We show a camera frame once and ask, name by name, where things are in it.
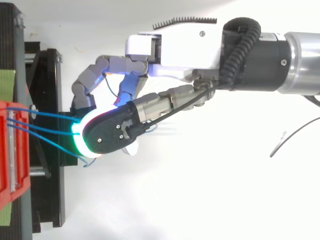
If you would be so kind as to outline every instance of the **robotic hand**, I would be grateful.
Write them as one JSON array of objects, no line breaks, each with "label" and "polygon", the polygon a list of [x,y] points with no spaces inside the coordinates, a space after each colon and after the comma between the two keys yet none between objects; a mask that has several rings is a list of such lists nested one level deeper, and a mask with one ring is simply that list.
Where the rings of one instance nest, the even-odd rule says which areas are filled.
[{"label": "robotic hand", "polygon": [[[174,18],[132,35],[125,56],[100,56],[73,83],[72,126],[85,157],[123,149],[152,125],[181,110],[200,107],[215,90],[320,93],[320,34],[261,33],[253,19],[240,17],[223,29],[215,18]],[[90,93],[107,73],[125,74],[113,110],[96,108]],[[136,98],[151,77],[189,83]]]}]

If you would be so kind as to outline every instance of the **green tape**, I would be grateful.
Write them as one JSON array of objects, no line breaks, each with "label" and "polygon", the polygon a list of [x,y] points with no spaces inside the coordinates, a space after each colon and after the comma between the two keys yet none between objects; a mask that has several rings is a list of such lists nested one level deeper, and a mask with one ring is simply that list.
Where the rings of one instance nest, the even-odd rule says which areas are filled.
[{"label": "green tape", "polygon": [[10,226],[12,203],[7,204],[0,211],[0,226]]},{"label": "green tape", "polygon": [[[15,70],[0,69],[0,100],[12,102],[14,98]],[[0,226],[10,226],[12,203],[0,210]]]},{"label": "green tape", "polygon": [[15,70],[0,69],[0,100],[12,102],[14,97]]}]

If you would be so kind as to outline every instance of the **blue wire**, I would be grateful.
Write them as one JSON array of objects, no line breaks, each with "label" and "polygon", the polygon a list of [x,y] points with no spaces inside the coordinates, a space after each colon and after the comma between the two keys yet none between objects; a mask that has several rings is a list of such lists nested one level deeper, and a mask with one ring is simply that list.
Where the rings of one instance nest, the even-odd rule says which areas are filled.
[{"label": "blue wire", "polygon": [[85,165],[85,166],[83,166],[83,167],[84,167],[84,168],[88,168],[88,167],[90,167],[90,166],[91,166],[91,164],[93,164],[93,163],[96,161],[96,159],[97,159],[97,158],[93,159],[93,161],[92,161],[92,162],[90,162],[90,163],[89,163],[89,165]]},{"label": "blue wire", "polygon": [[59,118],[59,119],[68,119],[68,120],[72,120],[75,122],[80,123],[81,119],[75,118],[75,117],[71,117],[71,116],[63,116],[63,115],[59,115],[59,114],[53,114],[53,113],[48,113],[48,112],[41,112],[41,111],[33,111],[33,110],[29,110],[29,109],[25,109],[25,108],[21,108],[21,107],[7,107],[7,110],[13,110],[13,111],[24,111],[24,112],[28,112],[31,114],[37,114],[37,115],[42,115],[42,116],[47,116],[47,117],[54,117],[54,118]]},{"label": "blue wire", "polygon": [[10,122],[16,123],[16,124],[21,124],[21,125],[24,125],[24,126],[28,126],[31,129],[36,129],[36,130],[47,132],[47,133],[50,133],[50,134],[59,134],[59,135],[66,135],[66,136],[80,135],[80,133],[72,133],[72,132],[66,132],[66,131],[51,130],[51,129],[47,129],[47,128],[31,125],[31,124],[25,123],[23,121],[14,120],[14,119],[11,119],[11,118],[7,118],[7,120],[10,121]]},{"label": "blue wire", "polygon": [[43,141],[47,142],[48,144],[51,144],[51,145],[55,146],[56,148],[60,149],[61,151],[64,151],[65,153],[70,154],[71,156],[74,156],[74,157],[76,157],[76,158],[79,158],[82,162],[85,163],[85,165],[84,165],[83,167],[84,167],[84,168],[87,168],[87,167],[88,167],[88,162],[87,162],[86,160],[84,160],[81,156],[78,156],[77,154],[73,153],[72,151],[69,151],[69,150],[63,148],[62,146],[60,146],[60,145],[56,144],[55,142],[47,139],[46,137],[41,136],[41,135],[39,135],[39,134],[37,134],[37,133],[35,133],[35,132],[33,132],[33,131],[30,131],[30,130],[28,130],[28,129],[25,129],[25,128],[23,128],[23,127],[15,126],[15,125],[12,125],[12,124],[9,124],[9,123],[7,124],[7,126],[12,127],[12,128],[15,128],[15,129],[22,130],[22,131],[25,131],[25,132],[27,132],[27,133],[29,133],[29,134],[31,134],[31,135],[39,138],[39,139],[42,139]]}]

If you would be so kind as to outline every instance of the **red plastic container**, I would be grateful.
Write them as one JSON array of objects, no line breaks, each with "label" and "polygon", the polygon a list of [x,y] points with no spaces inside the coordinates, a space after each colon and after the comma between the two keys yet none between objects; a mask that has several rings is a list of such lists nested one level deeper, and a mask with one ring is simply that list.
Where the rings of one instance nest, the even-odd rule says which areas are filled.
[{"label": "red plastic container", "polygon": [[[14,185],[11,186],[11,164],[9,160],[9,132],[7,126],[7,108],[24,108],[26,106],[15,103],[0,101],[0,210],[8,203],[20,197],[30,187],[30,159],[29,159],[29,134],[16,129],[15,135],[15,164]],[[14,111],[14,118],[20,122],[28,123],[29,115],[25,111]],[[16,126],[28,129],[27,126],[16,124]]]}]

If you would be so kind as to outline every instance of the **white backdrop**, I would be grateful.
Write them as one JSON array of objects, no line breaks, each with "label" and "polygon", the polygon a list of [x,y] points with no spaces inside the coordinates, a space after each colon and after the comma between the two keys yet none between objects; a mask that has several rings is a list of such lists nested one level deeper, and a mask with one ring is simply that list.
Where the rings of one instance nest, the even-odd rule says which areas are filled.
[{"label": "white backdrop", "polygon": [[[319,32],[312,0],[16,0],[25,39],[63,55],[63,109],[71,84],[100,55],[123,55],[126,38],[176,16],[256,19],[263,32]],[[119,79],[111,82],[118,89]],[[180,85],[149,79],[142,95]],[[103,84],[97,104],[113,102]],[[315,122],[269,158],[284,131],[320,111],[298,95],[217,92],[90,168],[65,168],[66,223],[36,240],[319,239],[320,159]]]}]

